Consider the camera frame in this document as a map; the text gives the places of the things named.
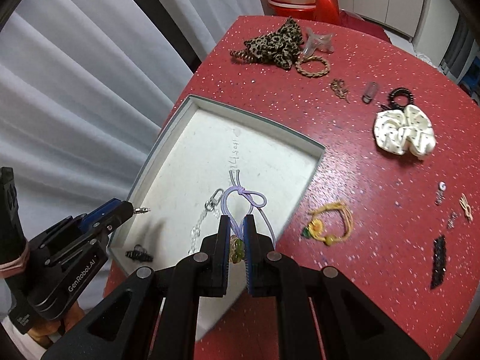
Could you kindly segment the person left hand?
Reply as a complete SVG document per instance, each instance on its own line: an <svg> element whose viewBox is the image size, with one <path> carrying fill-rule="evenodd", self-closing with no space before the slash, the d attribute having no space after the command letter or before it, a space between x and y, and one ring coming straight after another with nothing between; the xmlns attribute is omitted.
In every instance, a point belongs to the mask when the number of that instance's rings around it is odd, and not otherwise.
<svg viewBox="0 0 480 360"><path fill-rule="evenodd" d="M70 331L80 320L86 315L85 311L80 308L76 301L71 309L57 320L40 320L29 331L28 335L41 347L47 349L53 344L51 336L57 333L60 328L64 328L66 332Z"/></svg>

